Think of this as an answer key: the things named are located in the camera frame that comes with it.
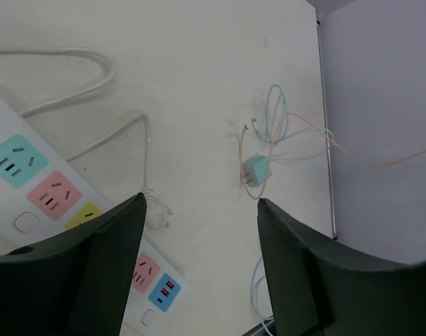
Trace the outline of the white multicolour power strip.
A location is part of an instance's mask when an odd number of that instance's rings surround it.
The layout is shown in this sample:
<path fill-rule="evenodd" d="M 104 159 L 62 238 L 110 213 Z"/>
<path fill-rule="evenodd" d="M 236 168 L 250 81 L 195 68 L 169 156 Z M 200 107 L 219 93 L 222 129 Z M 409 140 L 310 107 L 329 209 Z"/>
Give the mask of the white multicolour power strip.
<path fill-rule="evenodd" d="M 52 146 L 0 98 L 0 235 L 24 246 L 58 235 L 110 210 Z M 188 290 L 165 257 L 142 238 L 125 323 L 141 335 L 162 335 Z"/>

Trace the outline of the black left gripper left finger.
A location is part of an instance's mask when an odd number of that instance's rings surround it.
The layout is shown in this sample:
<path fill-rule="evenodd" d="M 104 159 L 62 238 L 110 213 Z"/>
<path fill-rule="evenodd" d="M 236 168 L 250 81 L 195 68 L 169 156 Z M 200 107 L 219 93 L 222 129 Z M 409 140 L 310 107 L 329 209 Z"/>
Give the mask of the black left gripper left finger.
<path fill-rule="evenodd" d="M 0 335 L 118 335 L 146 209 L 140 193 L 0 255 Z"/>

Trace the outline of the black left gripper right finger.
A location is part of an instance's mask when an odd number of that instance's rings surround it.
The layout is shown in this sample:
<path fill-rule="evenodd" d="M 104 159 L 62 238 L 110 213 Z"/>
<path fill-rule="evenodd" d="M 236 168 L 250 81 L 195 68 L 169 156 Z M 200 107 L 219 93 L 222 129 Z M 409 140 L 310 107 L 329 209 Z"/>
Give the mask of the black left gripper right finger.
<path fill-rule="evenodd" d="M 277 335 L 426 335 L 426 261 L 357 251 L 265 198 L 257 226 Z"/>

